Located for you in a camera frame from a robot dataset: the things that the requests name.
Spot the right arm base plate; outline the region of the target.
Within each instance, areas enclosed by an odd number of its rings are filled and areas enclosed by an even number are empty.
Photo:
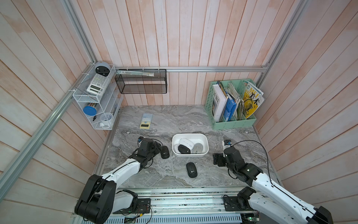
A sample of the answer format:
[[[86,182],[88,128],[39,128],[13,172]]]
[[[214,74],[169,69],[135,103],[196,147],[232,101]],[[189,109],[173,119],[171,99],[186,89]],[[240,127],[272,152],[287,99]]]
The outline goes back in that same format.
[[[255,211],[250,207],[248,200],[242,200],[240,197],[229,197],[224,195],[222,197],[225,211]]]

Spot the white plastic storage box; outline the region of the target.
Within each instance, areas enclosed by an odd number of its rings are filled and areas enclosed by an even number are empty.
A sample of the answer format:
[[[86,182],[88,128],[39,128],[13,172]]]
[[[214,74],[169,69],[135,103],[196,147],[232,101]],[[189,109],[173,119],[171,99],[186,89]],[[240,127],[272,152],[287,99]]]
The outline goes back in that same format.
[[[176,154],[173,150],[175,144],[179,144],[180,139],[187,138],[191,140],[194,144],[201,143],[203,145],[203,152],[201,154]],[[208,139],[204,134],[201,133],[179,133],[173,136],[172,138],[172,151],[177,157],[203,157],[209,152]]]

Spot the black mouse with logo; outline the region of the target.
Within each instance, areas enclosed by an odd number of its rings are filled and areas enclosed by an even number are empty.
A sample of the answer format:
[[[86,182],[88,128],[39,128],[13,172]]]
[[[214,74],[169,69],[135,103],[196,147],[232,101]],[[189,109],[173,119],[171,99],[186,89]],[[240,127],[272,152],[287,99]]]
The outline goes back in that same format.
[[[198,175],[197,168],[193,162],[186,164],[187,174],[190,178],[196,178]]]

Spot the black ribbed mouse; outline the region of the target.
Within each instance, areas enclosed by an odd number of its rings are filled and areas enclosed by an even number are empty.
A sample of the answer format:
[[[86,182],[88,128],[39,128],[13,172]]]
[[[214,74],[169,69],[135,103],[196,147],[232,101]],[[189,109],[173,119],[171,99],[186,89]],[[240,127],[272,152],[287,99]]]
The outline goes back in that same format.
[[[160,155],[162,159],[168,159],[170,157],[169,149],[167,146],[162,146]]]

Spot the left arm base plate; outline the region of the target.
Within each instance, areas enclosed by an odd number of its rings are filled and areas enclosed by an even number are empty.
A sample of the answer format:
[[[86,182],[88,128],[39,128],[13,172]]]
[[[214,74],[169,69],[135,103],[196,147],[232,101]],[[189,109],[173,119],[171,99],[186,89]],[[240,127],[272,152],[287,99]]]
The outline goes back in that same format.
[[[150,207],[151,207],[150,198],[134,199],[134,202],[132,202],[129,208],[116,210],[113,212],[113,214],[121,214],[121,215],[146,214],[151,212]]]

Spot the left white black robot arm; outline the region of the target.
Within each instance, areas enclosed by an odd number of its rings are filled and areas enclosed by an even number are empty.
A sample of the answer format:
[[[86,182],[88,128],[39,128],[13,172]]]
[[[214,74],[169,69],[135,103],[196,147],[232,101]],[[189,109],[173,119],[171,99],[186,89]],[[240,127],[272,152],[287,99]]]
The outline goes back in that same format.
[[[146,169],[147,164],[159,153],[168,153],[168,147],[159,140],[139,137],[138,148],[123,164],[106,174],[90,176],[75,205],[75,214],[81,216],[84,221],[103,224],[116,212],[138,212],[138,218],[148,211],[149,199],[138,199],[137,193],[127,189],[118,190],[118,187]]]

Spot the white computer mouse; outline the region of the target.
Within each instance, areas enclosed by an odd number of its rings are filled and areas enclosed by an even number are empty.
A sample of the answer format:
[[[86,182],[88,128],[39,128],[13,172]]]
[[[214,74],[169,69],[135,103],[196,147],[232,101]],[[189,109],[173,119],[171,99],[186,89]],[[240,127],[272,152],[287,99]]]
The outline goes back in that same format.
[[[194,148],[194,143],[187,138],[180,139],[179,144],[189,148],[190,150]]]

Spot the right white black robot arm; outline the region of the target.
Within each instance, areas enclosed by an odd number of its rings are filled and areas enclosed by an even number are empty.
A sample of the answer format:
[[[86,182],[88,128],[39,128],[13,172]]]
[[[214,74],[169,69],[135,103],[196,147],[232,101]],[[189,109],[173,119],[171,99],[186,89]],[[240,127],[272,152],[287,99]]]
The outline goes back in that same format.
[[[247,184],[237,196],[224,195],[226,211],[258,211],[280,224],[332,224],[331,213],[299,199],[252,163],[246,163],[233,146],[214,154],[213,163],[226,167],[228,174]]]

